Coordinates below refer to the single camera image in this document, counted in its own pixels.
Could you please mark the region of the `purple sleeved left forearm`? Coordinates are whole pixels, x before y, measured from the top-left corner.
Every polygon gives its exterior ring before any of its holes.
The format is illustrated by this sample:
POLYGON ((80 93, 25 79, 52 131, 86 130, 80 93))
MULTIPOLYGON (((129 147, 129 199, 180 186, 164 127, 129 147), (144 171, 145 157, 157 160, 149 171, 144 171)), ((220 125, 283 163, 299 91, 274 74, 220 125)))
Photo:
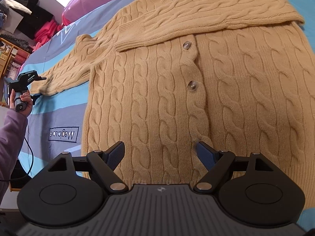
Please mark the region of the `purple sleeved left forearm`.
POLYGON ((8 109, 1 127, 1 201, 20 153, 27 124, 28 119, 24 115, 8 109))

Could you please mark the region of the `person's left hand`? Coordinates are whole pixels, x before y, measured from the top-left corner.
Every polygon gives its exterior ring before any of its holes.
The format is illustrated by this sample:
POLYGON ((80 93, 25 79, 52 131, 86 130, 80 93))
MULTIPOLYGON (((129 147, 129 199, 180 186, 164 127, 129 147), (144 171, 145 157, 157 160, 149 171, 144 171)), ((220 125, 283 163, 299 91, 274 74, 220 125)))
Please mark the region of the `person's left hand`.
MULTIPOLYGON (((12 110, 16 110, 15 104, 14 104, 15 97, 16 97, 16 93, 13 89, 11 91, 11 95, 10 95, 10 109, 12 109, 12 110)), ((27 118, 31 114, 31 111, 32 111, 32 99, 31 99, 31 95, 30 95, 29 90, 27 90, 26 92, 24 92, 20 95, 20 100, 21 100, 22 105, 24 106, 25 109, 19 111, 19 114, 21 114, 27 118)))

